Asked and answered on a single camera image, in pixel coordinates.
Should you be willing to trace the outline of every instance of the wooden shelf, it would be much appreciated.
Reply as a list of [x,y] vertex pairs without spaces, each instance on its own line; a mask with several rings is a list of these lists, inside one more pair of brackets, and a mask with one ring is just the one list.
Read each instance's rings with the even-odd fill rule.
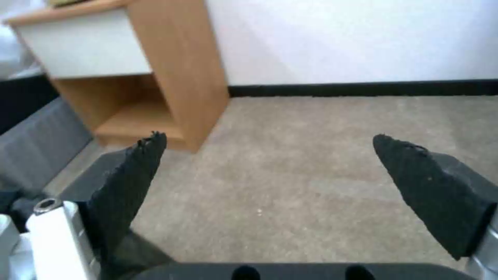
[[[130,145],[160,131],[168,148],[197,152],[229,102],[205,0],[91,0],[6,22],[101,144]],[[95,30],[102,40],[78,36]],[[124,58],[111,59],[116,48],[102,45],[116,38]]]
[[4,22],[10,25],[34,24],[61,20],[68,17],[103,12],[126,6],[135,0],[91,0],[63,7],[47,7],[30,14],[8,18]]
[[184,148],[184,138],[167,106],[154,100],[127,105],[97,129],[95,135],[104,143],[132,144],[150,136],[152,131],[168,136],[168,147]]

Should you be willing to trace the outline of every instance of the black skirting board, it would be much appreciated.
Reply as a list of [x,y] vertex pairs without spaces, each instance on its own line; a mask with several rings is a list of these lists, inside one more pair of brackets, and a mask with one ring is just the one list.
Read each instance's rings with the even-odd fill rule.
[[480,96],[498,94],[498,80],[229,86],[231,97]]

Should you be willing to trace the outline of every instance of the white plastic part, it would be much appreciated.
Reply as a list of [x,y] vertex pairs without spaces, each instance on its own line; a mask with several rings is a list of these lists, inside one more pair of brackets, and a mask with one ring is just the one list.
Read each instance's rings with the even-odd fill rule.
[[0,215],[0,279],[9,277],[8,258],[18,240],[19,232],[11,218],[7,215]]
[[85,234],[73,226],[70,212],[76,204],[64,202],[59,207],[39,216],[32,215],[27,223],[31,234],[34,267],[38,280],[94,280],[97,275],[90,269],[94,261],[90,248],[80,243]]
[[33,252],[29,233],[23,233],[9,257],[9,280],[35,280]]

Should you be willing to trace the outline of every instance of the cabinet side panel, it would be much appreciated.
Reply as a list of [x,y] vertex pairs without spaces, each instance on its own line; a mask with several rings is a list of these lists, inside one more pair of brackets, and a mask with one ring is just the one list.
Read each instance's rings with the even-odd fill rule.
[[203,0],[141,0],[131,23],[189,149],[202,145],[229,94]]

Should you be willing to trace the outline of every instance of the black foam pad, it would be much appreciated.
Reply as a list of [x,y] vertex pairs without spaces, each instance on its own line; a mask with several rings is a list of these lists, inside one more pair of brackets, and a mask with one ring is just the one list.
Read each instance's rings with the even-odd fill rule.
[[166,148],[166,135],[154,133],[127,149],[100,156],[60,195],[78,204],[92,247],[110,258],[127,234]]
[[403,200],[456,260],[470,256],[498,201],[498,187],[457,160],[389,136],[373,139]]

